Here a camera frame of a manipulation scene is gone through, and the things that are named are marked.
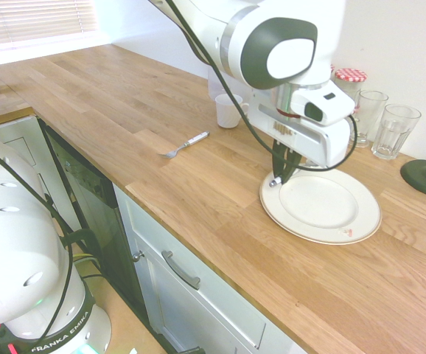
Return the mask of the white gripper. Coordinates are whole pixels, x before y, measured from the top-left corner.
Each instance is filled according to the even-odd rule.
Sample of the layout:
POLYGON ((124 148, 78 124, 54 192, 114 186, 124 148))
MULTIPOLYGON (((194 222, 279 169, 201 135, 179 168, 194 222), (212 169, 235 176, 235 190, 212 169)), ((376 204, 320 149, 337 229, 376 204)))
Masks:
POLYGON ((352 112, 353 100, 339 88, 273 88, 253 92, 249 122, 274 139, 274 177, 281 178, 284 170, 289 179, 301 156, 321 167, 344 158, 350 136, 346 118, 352 112))

